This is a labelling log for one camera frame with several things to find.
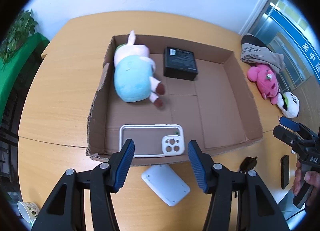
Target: phone case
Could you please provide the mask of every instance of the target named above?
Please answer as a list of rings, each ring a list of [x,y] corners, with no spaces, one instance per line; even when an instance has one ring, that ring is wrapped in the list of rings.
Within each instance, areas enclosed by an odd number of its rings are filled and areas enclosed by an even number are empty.
[[[141,178],[171,207],[190,192],[189,186],[166,164],[151,166]]]
[[[125,124],[119,130],[119,150],[132,139],[134,157],[165,157],[184,153],[183,129],[178,124]]]
[[[281,187],[285,187],[289,184],[289,156],[284,155],[281,160]]]

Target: green cloth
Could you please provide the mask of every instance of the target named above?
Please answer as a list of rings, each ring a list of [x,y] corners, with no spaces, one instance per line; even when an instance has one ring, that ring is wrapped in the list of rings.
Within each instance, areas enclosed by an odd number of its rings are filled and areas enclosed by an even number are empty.
[[[4,108],[22,67],[29,56],[35,50],[41,55],[49,40],[40,33],[27,38],[27,41],[18,49],[15,55],[6,64],[0,60],[0,118],[2,119]]]

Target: metal screw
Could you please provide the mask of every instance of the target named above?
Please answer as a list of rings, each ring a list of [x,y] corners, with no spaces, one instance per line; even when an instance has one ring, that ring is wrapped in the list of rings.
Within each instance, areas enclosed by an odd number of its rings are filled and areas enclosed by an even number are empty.
[[[106,162],[100,164],[100,168],[101,168],[101,169],[106,169],[106,168],[108,168],[108,167],[109,167],[109,164],[106,163]]]
[[[248,171],[248,174],[249,174],[249,176],[251,176],[251,177],[254,177],[254,176],[257,175],[257,173],[256,173],[254,170],[252,170],[252,169]]]
[[[70,168],[70,169],[66,170],[66,175],[70,176],[70,175],[72,175],[74,172],[75,172],[75,171]]]
[[[220,163],[215,163],[215,164],[213,165],[213,168],[214,168],[214,169],[222,169],[222,165],[221,165]]]

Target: brown cardboard tray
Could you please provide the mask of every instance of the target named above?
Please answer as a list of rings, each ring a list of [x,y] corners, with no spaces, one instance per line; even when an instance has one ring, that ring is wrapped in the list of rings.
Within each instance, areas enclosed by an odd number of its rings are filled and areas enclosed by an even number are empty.
[[[188,160],[188,142],[196,140],[203,152],[217,155],[251,145],[262,139],[257,107],[244,74],[232,51],[178,38],[137,35],[136,44],[150,49],[156,63],[154,77],[162,81],[164,106],[149,99],[126,103],[115,92],[113,55],[128,35],[113,36],[103,72],[88,116],[87,155],[106,161],[119,151],[119,128],[124,124],[179,124],[183,127],[185,152],[180,156],[134,158],[132,165],[176,163]],[[194,81],[163,76],[166,46],[192,51],[198,76]]]

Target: black cable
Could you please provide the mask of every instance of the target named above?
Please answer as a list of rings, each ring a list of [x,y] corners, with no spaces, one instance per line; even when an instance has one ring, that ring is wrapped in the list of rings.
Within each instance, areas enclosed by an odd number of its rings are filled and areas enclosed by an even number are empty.
[[[293,218],[295,215],[299,214],[299,213],[302,212],[303,210],[306,210],[306,209],[301,209],[300,211],[294,213],[291,217],[289,217],[289,218],[286,219],[285,221],[288,221],[289,219]]]

